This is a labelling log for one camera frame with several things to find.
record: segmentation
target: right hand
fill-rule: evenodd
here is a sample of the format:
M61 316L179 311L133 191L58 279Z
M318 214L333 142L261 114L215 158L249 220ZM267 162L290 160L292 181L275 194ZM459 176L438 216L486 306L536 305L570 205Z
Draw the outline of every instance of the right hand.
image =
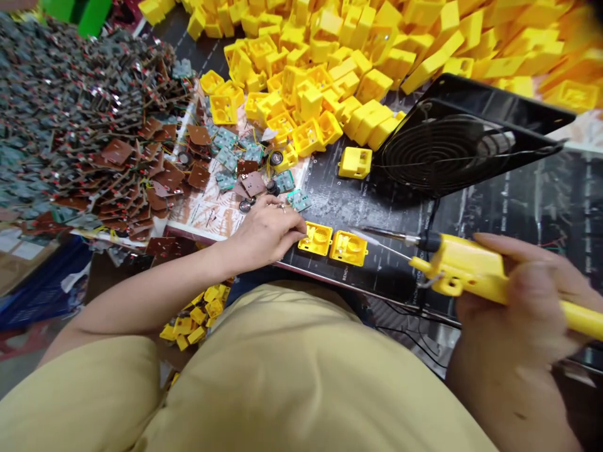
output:
M567 330L559 301L603 313L603 298L570 261L510 237L475 234L509 264L507 306L470 293L457 301L464 347L506 363L549 365L592 339Z

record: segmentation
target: blue crate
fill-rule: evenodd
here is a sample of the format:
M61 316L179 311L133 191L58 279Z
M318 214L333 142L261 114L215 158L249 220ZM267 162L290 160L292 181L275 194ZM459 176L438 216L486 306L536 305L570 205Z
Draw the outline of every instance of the blue crate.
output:
M61 281L81 271L91 258L92 251L79 237L59 248L14 293L0 298L0 331L68 313L71 295L63 292Z

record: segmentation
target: cable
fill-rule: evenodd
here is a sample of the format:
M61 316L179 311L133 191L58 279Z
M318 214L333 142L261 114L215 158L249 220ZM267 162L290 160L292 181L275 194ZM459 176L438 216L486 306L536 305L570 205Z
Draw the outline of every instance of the cable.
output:
M418 313L416 313L414 311L411 311L410 309L406 309L403 306L400 306L400 308L404 309L405 312L398 311L398 309L396 309L389 301L386 301L386 300L382 300L382 301L386 305L388 305L390 307L390 309L392 309L393 311L397 312L400 315L405 315L405 316L410 316L410 317L419 317L419 318L422 318L422 319L427 320L427 321L431 321L431 322L434 322L434 323L439 323L441 325L449 326L451 328L454 328L455 330L461 330L461 328L459 328L457 325L453 325L453 324L451 324L451 323L449 323L449 322L447 322L445 320L440 320L440 319L436 319L436 318L433 318L433 317L426 317L426 316L418 314Z
M388 328L387 326L375 326L375 328L377 328L378 330L395 331L396 333L402 333L402 334L408 336L410 338L410 340L413 341L418 348L420 348L421 350L423 350L423 353L425 353L425 355L427 355L428 357L430 357L433 362L435 362L438 366L440 366L443 369L447 369L448 368L447 366L444 366L444 365L440 364L436 358L434 358L433 356L431 356L431 354L427 350L425 350L421 346L421 344L419 344L418 341L415 338L413 338L410 334L408 334L406 331L397 330L395 328Z
M417 329L419 330L419 334L421 335L421 340L423 341L423 343L424 343L424 344L425 344L425 346L427 347L427 350L429 350L430 352L432 352L432 353L433 353L434 355L436 355L436 356L440 356L440 352L439 352L439 351L436 353L436 352L434 352L434 351L432 350L432 348L429 346L429 344L428 344L428 343L427 343L427 341L425 340L425 336L424 336L424 334L421 332L421 320L422 320L422 319L423 319L422 317L419 317L419 326L417 327Z

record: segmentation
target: fan grille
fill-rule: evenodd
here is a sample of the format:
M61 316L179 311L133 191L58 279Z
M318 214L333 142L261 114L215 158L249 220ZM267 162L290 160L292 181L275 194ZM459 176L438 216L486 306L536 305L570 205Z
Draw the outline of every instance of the fan grille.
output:
M471 115L451 115L395 134L382 149L380 166L416 190L449 193L500 174L513 146L512 132Z

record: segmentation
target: soldering iron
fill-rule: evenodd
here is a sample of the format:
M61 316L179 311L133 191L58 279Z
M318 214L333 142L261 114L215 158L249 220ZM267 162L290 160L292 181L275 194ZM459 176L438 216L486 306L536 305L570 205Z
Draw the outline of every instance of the soldering iron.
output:
M370 234L400 240L408 246L433 253L430 262L417 256L408 257L357 229L352 231L369 243L405 258L411 267L421 271L429 279L425 287L431 287L434 291L447 296L457 297L467 291L496 303L507 303L506 289L509 278L505 275L501 254L471 240L432 231L414 235L375 227L359 229ZM603 341L602 313L565 300L559 302L565 313L568 328Z

